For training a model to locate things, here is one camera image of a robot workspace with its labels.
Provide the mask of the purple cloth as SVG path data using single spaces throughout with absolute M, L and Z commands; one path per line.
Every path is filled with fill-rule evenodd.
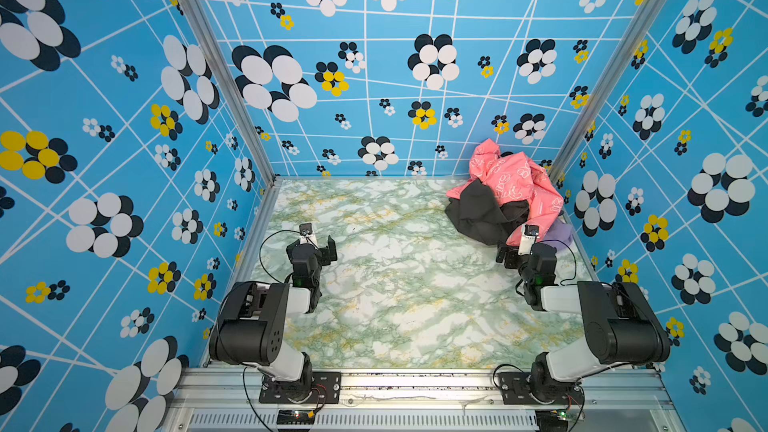
M 548 232 L 545 234 L 542 242 L 561 252 L 569 248 L 573 243 L 574 228 L 572 225 L 556 219 Z

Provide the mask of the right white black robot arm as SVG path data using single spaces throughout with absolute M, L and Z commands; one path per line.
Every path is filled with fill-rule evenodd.
M 583 336 L 556 350 L 538 354 L 527 374 L 529 394 L 554 403 L 579 382 L 624 365 L 668 359 L 671 344 L 639 286 L 632 282 L 556 283 L 556 249 L 535 243 L 527 254 L 517 247 L 497 247 L 496 261 L 519 273 L 522 297 L 535 311 L 576 314 Z

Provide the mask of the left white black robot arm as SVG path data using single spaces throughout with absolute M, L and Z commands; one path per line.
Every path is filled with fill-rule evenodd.
M 210 359 L 262 374 L 261 403 L 328 399 L 336 373 L 317 374 L 309 355 L 285 342 L 288 319 L 315 312 L 322 297 L 322 268 L 338 260 L 332 237 L 318 247 L 311 235 L 286 248 L 293 272 L 287 282 L 243 281 L 233 285 L 209 341 Z

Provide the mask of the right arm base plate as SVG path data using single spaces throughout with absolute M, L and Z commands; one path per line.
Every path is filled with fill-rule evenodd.
M 505 405 L 541 405 L 565 408 L 584 401 L 583 390 L 575 383 L 561 383 L 532 378 L 530 373 L 497 372 L 494 384 Z

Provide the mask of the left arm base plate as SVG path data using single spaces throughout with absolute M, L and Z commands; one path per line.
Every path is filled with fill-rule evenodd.
M 258 402 L 279 405 L 338 404 L 341 385 L 342 374 L 337 371 L 315 371 L 311 377 L 304 376 L 293 382 L 265 377 Z

